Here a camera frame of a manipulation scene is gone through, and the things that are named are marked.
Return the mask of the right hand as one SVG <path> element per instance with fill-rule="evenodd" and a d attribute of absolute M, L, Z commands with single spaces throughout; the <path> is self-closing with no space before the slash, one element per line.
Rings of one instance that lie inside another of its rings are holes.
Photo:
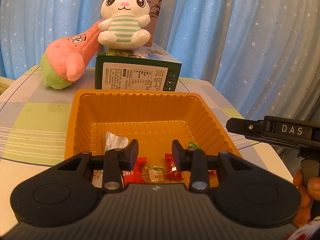
<path fill-rule="evenodd" d="M 312 177 L 308 180 L 307 187 L 303 184 L 303 174 L 301 170 L 295 174 L 293 185 L 301 195 L 301 204 L 293 223 L 299 228 L 304 226 L 310 219 L 311 209 L 309 204 L 312 200 L 320 201 L 320 178 Z"/>

